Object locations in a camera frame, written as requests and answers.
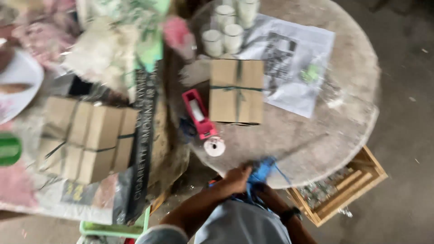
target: light blue shirt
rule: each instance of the light blue shirt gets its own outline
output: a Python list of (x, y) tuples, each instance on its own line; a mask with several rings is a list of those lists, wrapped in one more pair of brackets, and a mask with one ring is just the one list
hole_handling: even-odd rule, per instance
[[(187, 244), (184, 230), (173, 225), (148, 229), (136, 244)], [(196, 232), (195, 244), (291, 244), (277, 215), (247, 203), (228, 200), (217, 206)]]

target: concrete floor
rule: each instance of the concrete floor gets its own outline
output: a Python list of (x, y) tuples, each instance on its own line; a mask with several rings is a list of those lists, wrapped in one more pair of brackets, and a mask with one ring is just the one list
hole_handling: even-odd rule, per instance
[[(320, 228), (304, 222), (319, 243), (432, 243), (434, 17), (428, 6), (409, 16), (387, 7), (371, 13), (363, 1), (336, 0), (367, 33), (383, 71), (381, 112), (368, 147), (389, 178), (349, 206), (352, 218), (337, 215)], [(151, 224), (214, 175), (197, 160), (191, 166), (188, 174), (203, 179), (191, 182), (184, 175)], [(33, 216), (0, 223), (0, 243), (73, 243), (78, 238), (74, 221)]]

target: white plate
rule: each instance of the white plate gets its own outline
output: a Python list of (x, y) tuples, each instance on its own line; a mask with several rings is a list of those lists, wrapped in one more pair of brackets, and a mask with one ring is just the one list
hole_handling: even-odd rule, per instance
[(42, 66), (29, 53), (15, 48), (15, 56), (3, 73), (0, 73), (0, 84), (27, 83), (32, 84), (32, 87), (13, 94), (0, 93), (0, 125), (10, 121), (27, 107), (43, 80)]

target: wristwatch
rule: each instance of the wristwatch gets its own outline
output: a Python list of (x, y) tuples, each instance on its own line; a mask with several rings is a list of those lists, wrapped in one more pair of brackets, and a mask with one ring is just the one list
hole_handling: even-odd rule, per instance
[(293, 207), (291, 209), (288, 209), (286, 211), (284, 211), (283, 213), (281, 213), (280, 216), (280, 221), (282, 223), (286, 223), (288, 220), (290, 220), (293, 216), (297, 216), (297, 218), (299, 218), (299, 220), (302, 220), (301, 217), (301, 211), (297, 208), (297, 207)]

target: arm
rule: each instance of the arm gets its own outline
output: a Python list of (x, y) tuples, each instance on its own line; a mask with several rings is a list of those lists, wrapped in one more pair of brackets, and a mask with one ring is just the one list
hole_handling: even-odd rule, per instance
[[(284, 211), (291, 209), (277, 192), (268, 185), (264, 186), (263, 192), (257, 192), (258, 196), (271, 211), (281, 215)], [(282, 223), (288, 230), (289, 237), (293, 244), (316, 244), (312, 236), (303, 227), (301, 220), (297, 216), (292, 216), (286, 223)]]
[(223, 180), (184, 201), (166, 215), (160, 224), (178, 226), (191, 238), (220, 203), (232, 194), (246, 190), (251, 171), (251, 167), (244, 166), (228, 171)]

